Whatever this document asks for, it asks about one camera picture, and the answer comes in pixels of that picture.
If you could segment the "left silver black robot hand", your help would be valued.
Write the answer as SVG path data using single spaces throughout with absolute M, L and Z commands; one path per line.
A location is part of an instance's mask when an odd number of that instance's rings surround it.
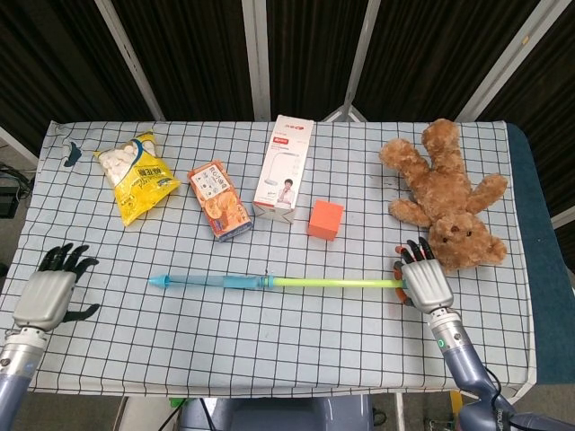
M 85 321 L 99 311 L 99 303 L 80 311 L 68 309 L 81 276 L 89 267 L 99 263 L 92 257 L 80 259 L 88 249 L 86 244 L 74 248 L 70 242 L 46 253 L 29 278 L 13 312 L 18 328 L 30 327 L 50 332 L 61 323 Z

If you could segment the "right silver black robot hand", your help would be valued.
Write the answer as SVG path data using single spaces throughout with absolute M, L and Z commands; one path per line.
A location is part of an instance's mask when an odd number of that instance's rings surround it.
M 414 307 L 424 314 L 452 306 L 454 296 L 444 271 L 428 242 L 407 241 L 407 246 L 395 249 L 400 260 L 394 263 L 394 278 L 400 283 L 395 293 L 403 305 Z

